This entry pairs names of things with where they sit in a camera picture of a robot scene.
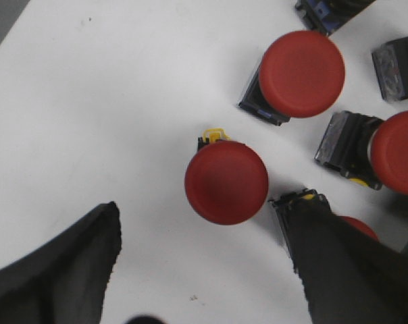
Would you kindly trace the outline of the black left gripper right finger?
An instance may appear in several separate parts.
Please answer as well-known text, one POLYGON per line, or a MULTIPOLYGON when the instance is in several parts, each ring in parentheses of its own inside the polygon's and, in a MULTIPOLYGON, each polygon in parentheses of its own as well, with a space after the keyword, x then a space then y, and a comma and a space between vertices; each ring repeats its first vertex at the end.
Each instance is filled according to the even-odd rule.
POLYGON ((288 239, 313 323, 408 323, 408 257, 305 201, 288 239))

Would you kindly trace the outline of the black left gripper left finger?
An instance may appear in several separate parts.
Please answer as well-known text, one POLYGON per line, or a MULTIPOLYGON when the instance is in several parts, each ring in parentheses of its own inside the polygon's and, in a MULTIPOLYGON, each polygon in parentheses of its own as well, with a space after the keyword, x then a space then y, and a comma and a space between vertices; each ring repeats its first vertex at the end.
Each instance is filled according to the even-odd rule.
POLYGON ((0 323, 100 323, 121 248, 117 205, 96 206, 48 243, 0 269, 0 323))

